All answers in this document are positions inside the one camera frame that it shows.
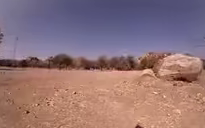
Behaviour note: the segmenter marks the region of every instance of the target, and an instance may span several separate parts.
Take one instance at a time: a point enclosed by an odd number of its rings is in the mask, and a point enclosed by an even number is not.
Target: blue sky
[[[1,58],[140,56],[188,52],[205,58],[205,0],[0,0]]]

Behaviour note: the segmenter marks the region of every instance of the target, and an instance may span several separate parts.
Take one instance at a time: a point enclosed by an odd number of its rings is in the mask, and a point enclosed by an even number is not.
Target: distant tree line
[[[33,67],[33,68],[58,68],[58,69],[83,69],[83,70],[138,70],[137,59],[133,56],[111,57],[100,56],[96,60],[85,57],[73,58],[67,54],[58,54],[41,60],[37,57],[28,57],[23,60],[0,60],[0,66],[8,67]]]

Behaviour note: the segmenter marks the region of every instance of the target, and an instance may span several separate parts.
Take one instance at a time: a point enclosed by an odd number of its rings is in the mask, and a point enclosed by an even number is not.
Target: pole
[[[13,59],[16,60],[16,49],[17,49],[18,37],[16,37],[14,42]]]

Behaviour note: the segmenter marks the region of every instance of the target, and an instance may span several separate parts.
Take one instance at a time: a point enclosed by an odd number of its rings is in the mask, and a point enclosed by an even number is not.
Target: boulder
[[[166,80],[194,81],[203,70],[200,58],[173,54],[160,60],[153,68],[159,78]]]

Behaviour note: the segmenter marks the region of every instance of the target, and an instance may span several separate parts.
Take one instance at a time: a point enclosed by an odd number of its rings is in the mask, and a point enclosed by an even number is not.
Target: sandy ground
[[[1,70],[0,128],[205,128],[205,77],[140,73]]]

